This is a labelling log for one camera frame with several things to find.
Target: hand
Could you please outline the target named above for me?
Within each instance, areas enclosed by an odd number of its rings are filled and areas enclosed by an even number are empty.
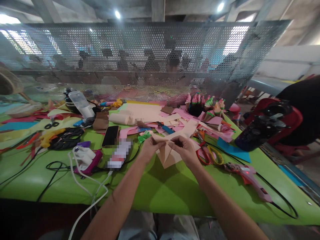
[[[150,162],[152,156],[155,154],[155,152],[166,145],[165,142],[159,142],[156,143],[153,137],[147,138],[143,145],[142,149],[139,153],[139,159],[140,161],[144,162],[146,165]]]
[[[198,160],[196,150],[191,143],[191,141],[185,137],[177,136],[171,139],[173,143],[168,143],[169,147],[180,154],[182,160],[185,162],[188,168],[201,165]]]

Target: black water bottle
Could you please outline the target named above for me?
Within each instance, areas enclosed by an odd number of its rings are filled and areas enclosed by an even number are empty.
[[[284,122],[273,118],[273,116],[256,116],[255,120],[234,140],[234,143],[242,150],[250,152],[260,147],[285,127]]]
[[[75,113],[75,114],[81,114],[79,110],[76,108],[74,103],[71,101],[69,98],[69,93],[74,91],[72,88],[66,88],[65,92],[63,93],[65,95],[64,101],[66,102],[67,108],[70,110],[70,112]]]

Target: table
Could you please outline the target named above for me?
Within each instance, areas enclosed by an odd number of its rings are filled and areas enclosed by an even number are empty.
[[[294,83],[293,81],[282,81],[280,79],[271,78],[271,77],[253,77],[247,83],[245,90],[239,96],[236,103],[238,103],[242,99],[242,97],[250,87],[253,87],[262,92],[268,93],[272,96],[277,96],[280,92],[282,92],[283,89],[285,89],[286,87],[288,87],[293,83]]]
[[[237,129],[234,137],[240,134]],[[136,135],[129,136],[134,139],[133,151],[129,155],[131,159],[138,147]],[[82,137],[83,141],[91,141],[92,149],[99,149],[103,136],[96,134],[92,130],[86,130]],[[0,155],[0,182],[17,173],[21,167],[19,164],[25,159],[29,149],[10,150]],[[108,160],[107,154],[112,149],[103,149],[103,162]],[[13,180],[0,186],[0,197],[36,201],[42,190],[50,181],[53,171],[45,169],[45,166],[53,161],[59,160],[69,165],[68,151],[47,151],[40,154],[32,164],[22,174]],[[225,162],[234,162],[232,158],[222,153]],[[231,176],[212,165],[204,166],[209,174],[226,191],[226,193],[256,222],[271,224],[294,224],[294,225],[320,225],[320,207],[316,205],[307,195],[305,195],[260,149],[250,152],[251,165],[266,178],[273,186],[285,196],[295,207],[299,214],[299,219],[295,220],[276,209],[274,206],[263,203],[258,198],[251,186],[244,186],[240,176]],[[121,181],[132,163],[126,164],[119,172],[112,175],[109,186],[110,196],[112,190]],[[93,175],[98,181],[103,181],[107,174],[105,172]],[[89,179],[78,181],[89,191],[94,193],[98,185]],[[268,185],[259,177],[256,179],[265,187],[274,202],[287,212],[292,213],[285,204]],[[69,204],[91,204],[88,194],[74,182],[69,171],[59,172],[56,175],[50,188],[42,197],[42,202],[69,203]],[[195,177],[185,166],[183,161],[163,169],[158,157],[155,155],[150,164],[146,167],[139,187],[137,189],[133,206],[134,209],[155,213],[174,213],[194,216],[213,216],[214,213],[200,190]]]

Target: metal mesh screen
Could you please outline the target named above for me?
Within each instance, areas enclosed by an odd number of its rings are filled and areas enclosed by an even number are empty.
[[[88,99],[176,106],[201,92],[228,106],[289,23],[1,25],[0,61],[40,102],[69,86]]]

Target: fan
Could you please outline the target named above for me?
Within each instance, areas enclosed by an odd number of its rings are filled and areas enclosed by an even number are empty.
[[[26,117],[33,112],[40,110],[42,104],[31,100],[26,94],[23,93],[23,86],[20,79],[7,69],[0,67],[0,95],[20,94],[29,103],[16,108],[11,108],[6,112],[12,118]]]

